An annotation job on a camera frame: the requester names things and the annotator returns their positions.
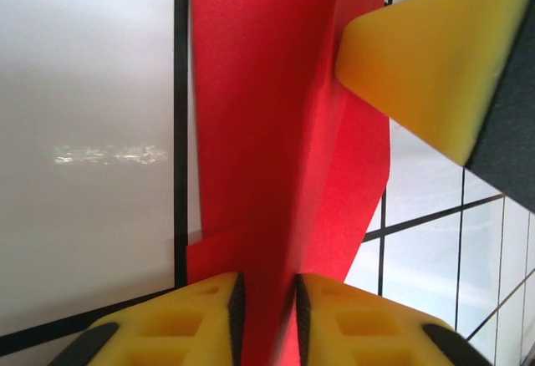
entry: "yellow plastic part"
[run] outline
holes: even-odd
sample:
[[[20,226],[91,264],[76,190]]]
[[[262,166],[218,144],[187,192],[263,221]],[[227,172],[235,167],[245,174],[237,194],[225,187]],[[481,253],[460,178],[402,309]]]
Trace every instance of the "yellow plastic part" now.
[[[406,0],[344,30],[336,76],[459,165],[476,142],[528,0]]]
[[[90,366],[232,366],[226,273],[101,318],[119,329]]]
[[[326,277],[302,278],[311,309],[306,366],[451,366],[421,327],[451,329],[438,318]]]

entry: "yellow foam piece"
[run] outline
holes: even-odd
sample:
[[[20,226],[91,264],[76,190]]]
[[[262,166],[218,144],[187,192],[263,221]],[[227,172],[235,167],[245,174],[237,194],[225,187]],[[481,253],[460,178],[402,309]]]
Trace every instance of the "yellow foam piece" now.
[[[101,318],[117,332],[90,366],[232,366],[226,273]]]
[[[344,30],[336,76],[464,165],[528,0],[406,0]]]
[[[451,366],[421,327],[451,329],[440,319],[326,277],[302,277],[311,309],[306,366]]]

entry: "red paper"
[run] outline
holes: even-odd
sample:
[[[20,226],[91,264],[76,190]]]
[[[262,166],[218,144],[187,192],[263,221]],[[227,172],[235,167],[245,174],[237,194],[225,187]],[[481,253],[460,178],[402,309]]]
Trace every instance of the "red paper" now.
[[[385,187],[388,120],[333,77],[343,27],[383,0],[191,1],[204,239],[189,279],[245,272],[242,365],[274,364],[295,273],[343,278]]]

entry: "tiled wall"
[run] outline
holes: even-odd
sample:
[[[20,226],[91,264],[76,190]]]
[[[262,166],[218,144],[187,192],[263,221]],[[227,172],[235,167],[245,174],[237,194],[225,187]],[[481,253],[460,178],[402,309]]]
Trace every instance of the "tiled wall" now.
[[[346,282],[519,365],[535,343],[535,216],[393,121],[390,136],[390,180]]]

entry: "red fabric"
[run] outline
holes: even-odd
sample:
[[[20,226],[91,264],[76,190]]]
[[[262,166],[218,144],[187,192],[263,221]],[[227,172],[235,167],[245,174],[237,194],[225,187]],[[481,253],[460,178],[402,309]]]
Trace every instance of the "red fabric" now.
[[[385,187],[388,120],[333,78],[343,27],[383,0],[191,1],[204,239],[189,279],[245,272],[242,365],[274,364],[295,273],[343,278]]]

